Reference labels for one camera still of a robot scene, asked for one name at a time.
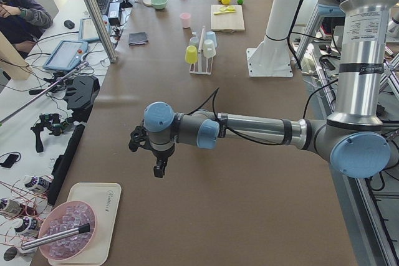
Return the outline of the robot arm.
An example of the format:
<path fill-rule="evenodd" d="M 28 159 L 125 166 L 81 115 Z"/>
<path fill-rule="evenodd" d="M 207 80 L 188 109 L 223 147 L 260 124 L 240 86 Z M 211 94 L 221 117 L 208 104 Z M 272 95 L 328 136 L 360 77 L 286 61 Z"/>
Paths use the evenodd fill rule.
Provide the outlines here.
<path fill-rule="evenodd" d="M 167 103 L 146 107 L 130 135 L 131 151 L 156 157 L 156 177 L 165 174 L 177 143 L 211 149 L 228 131 L 263 145 L 294 145 L 318 154 L 336 171 L 369 178 L 398 164 L 398 145 L 383 135 L 377 117 L 380 79 L 390 9 L 398 0 L 319 0 L 345 13 L 334 111 L 326 120 L 259 118 L 197 110 L 176 113 Z"/>

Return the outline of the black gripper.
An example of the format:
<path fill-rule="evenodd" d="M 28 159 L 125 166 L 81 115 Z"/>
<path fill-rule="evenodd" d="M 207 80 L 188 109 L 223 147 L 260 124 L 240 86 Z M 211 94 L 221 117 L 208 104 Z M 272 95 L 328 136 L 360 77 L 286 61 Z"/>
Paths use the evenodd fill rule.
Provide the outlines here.
<path fill-rule="evenodd" d="M 136 152 L 139 148 L 151 151 L 157 158 L 156 165 L 153 167 L 153 173 L 156 178 L 163 178 L 165 175 L 168 158 L 175 152 L 175 146 L 171 145 L 166 150 L 156 150 L 150 144 L 147 130 L 144 126 L 136 126 L 130 133 L 130 141 L 128 143 L 129 150 Z"/>

